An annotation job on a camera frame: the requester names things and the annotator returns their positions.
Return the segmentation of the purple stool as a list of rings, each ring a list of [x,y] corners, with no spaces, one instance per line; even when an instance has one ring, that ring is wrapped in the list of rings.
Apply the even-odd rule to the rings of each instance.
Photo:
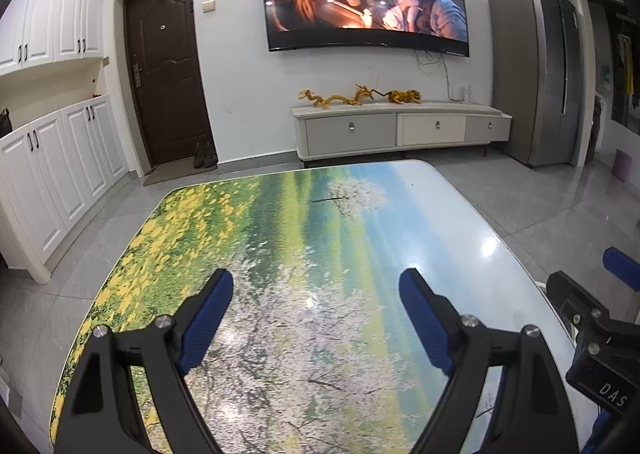
[[[614,156],[612,174],[619,181],[627,182],[631,174],[632,157],[623,150],[617,150]]]

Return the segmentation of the brown door mat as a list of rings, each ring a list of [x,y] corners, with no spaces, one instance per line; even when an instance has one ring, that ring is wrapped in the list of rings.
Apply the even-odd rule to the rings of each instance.
[[[217,168],[217,164],[212,166],[203,166],[196,168],[193,166],[193,157],[187,157],[186,159],[178,159],[178,161],[172,161],[165,164],[160,164],[154,167],[149,175],[146,175],[142,179],[142,185],[149,187],[149,185],[157,185],[165,181],[176,180],[184,177],[189,177],[197,174],[208,174]]]

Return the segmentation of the pair of dark shoes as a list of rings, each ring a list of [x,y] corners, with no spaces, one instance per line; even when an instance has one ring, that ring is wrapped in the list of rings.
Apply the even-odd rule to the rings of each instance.
[[[216,168],[217,164],[218,157],[215,146],[211,142],[206,144],[198,143],[195,149],[193,167],[195,169]]]

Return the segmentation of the white grey TV cabinet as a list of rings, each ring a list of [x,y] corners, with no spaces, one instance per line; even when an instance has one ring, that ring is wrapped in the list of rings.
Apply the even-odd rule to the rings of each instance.
[[[298,107],[292,114],[304,162],[506,142],[512,123],[493,107],[459,102]]]

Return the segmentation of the grey double door refrigerator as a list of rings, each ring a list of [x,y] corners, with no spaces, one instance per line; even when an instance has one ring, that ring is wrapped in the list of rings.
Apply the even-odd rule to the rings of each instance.
[[[582,107],[578,15],[569,0],[488,0],[491,105],[512,117],[501,151],[530,167],[572,162]]]

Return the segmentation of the white lower shoe cabinet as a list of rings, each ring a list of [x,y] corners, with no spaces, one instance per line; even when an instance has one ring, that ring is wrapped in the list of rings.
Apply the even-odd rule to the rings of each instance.
[[[129,173],[109,96],[51,112],[1,138],[1,256],[35,282],[53,270]]]

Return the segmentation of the golden tiger ornament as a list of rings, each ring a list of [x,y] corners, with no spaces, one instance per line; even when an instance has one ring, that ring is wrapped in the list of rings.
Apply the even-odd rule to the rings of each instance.
[[[422,100],[420,92],[416,89],[409,89],[402,92],[401,90],[390,90],[389,92],[379,92],[373,89],[375,95],[385,98],[389,103],[420,103]]]

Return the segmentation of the golden dragon ornament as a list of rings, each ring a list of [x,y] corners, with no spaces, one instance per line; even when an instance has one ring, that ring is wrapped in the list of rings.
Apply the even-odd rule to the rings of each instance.
[[[323,110],[329,109],[332,102],[340,101],[346,106],[361,106],[362,101],[373,98],[373,90],[367,86],[357,85],[355,87],[355,93],[352,97],[346,97],[343,95],[331,95],[329,97],[322,97],[315,94],[310,89],[303,89],[298,93],[298,100],[308,100],[316,108]]]

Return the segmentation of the black bag on shelf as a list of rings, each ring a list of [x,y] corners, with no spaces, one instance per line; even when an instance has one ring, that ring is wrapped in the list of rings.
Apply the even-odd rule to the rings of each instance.
[[[0,112],[0,138],[12,133],[13,126],[8,109],[4,109]]]

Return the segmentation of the dark brown entrance door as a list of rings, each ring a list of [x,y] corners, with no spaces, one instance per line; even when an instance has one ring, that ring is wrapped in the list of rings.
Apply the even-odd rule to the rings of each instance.
[[[194,25],[193,0],[124,0],[134,107],[153,166],[215,145]]]

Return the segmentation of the wall light switch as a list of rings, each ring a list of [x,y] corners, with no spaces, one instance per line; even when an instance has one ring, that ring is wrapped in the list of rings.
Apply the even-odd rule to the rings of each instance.
[[[206,0],[202,3],[202,9],[204,14],[213,12],[216,9],[216,0]]]

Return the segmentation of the white upper wall cabinet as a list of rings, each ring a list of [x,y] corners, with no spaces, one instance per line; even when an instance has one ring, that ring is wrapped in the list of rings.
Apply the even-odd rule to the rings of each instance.
[[[3,75],[102,56],[102,0],[11,0],[2,14]]]

